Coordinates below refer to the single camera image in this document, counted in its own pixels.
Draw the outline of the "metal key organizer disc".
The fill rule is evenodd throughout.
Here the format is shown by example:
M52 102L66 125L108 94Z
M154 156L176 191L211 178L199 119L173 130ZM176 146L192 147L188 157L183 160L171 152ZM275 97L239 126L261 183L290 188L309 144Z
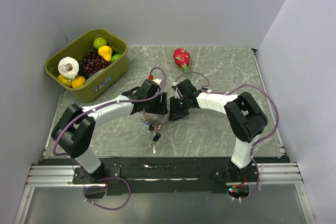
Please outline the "metal key organizer disc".
M142 112L141 121L148 126L148 132L158 133L169 122L169 114L152 114Z

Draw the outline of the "silver key with black fob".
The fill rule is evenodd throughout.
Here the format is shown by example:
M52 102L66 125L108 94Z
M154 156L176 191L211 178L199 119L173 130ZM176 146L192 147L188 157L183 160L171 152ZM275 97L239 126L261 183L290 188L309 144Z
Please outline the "silver key with black fob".
M153 154L156 153L156 146L157 146L157 142L158 140L160 139L161 137L161 134L160 133L156 133L153 140L152 140L152 143L151 143L151 146L152 146L152 151L153 151Z

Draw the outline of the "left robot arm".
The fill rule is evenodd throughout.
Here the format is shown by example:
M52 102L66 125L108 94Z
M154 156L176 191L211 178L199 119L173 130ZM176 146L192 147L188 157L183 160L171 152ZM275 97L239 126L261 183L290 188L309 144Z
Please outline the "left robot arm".
M90 182L100 182L104 178L104 164L90 148L95 128L147 109L163 113L160 103L166 100L162 94L165 85L165 80L158 83L156 79L146 79L140 87L107 102L86 107L70 105L51 132L55 140L53 154L69 156L85 171L85 177Z

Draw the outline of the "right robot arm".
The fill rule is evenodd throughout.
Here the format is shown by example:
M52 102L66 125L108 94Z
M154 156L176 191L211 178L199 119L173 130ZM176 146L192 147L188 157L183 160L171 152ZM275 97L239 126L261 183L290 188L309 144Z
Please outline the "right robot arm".
M252 147L268 124L262 108L248 92L219 94L196 89L189 79L175 84L175 95L170 97L169 121L189 115L189 109L208 109L227 116L236 142L228 164L231 179L243 180L252 164Z

